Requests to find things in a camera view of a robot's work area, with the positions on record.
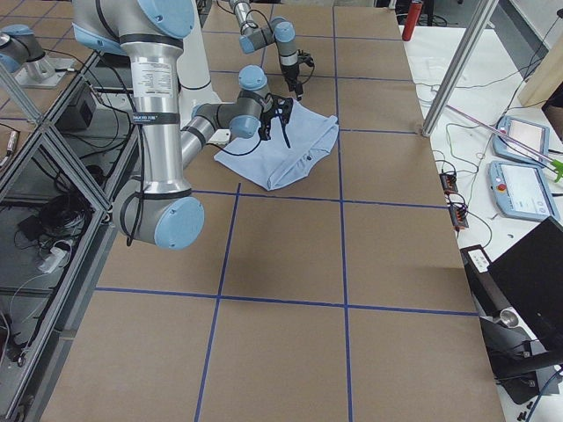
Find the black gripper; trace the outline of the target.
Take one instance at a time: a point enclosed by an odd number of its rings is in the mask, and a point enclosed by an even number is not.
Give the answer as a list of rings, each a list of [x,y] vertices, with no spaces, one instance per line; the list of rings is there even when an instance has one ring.
[[[289,124],[289,117],[282,115],[282,110],[277,103],[274,103],[272,107],[262,112],[260,115],[260,128],[259,128],[259,137],[261,141],[268,141],[271,139],[271,127],[272,121],[278,119],[281,125],[281,133],[283,136],[283,140],[288,148],[291,147],[291,143],[289,140],[289,135],[287,132],[287,127]]]
[[[283,77],[289,88],[295,93],[296,100],[303,99],[303,84],[299,81],[300,69],[298,65],[284,66]]]

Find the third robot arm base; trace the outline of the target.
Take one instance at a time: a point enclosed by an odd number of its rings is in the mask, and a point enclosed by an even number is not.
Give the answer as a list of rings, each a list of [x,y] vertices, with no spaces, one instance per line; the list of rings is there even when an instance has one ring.
[[[54,89],[63,77],[58,59],[50,57],[33,30],[22,24],[1,29],[1,64],[25,88]]]

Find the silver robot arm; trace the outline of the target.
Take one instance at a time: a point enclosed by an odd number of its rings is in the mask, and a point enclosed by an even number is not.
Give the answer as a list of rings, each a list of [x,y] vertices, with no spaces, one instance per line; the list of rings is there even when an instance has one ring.
[[[293,101],[273,94],[262,68],[248,65],[238,75],[237,99],[221,102],[205,84],[192,1],[75,1],[73,11],[79,43],[130,61],[141,170],[115,197],[113,222],[129,241],[184,249],[205,221],[185,168],[220,130],[267,140],[272,120],[289,122]]]
[[[253,17],[253,13],[259,11],[253,9],[249,1],[229,1],[229,6],[238,22],[239,45],[242,51],[251,54],[276,45],[285,83],[300,101],[303,97],[303,82],[299,80],[300,65],[306,63],[313,67],[314,61],[310,54],[297,47],[293,24],[284,17],[276,17],[266,20],[264,26],[259,26]]]

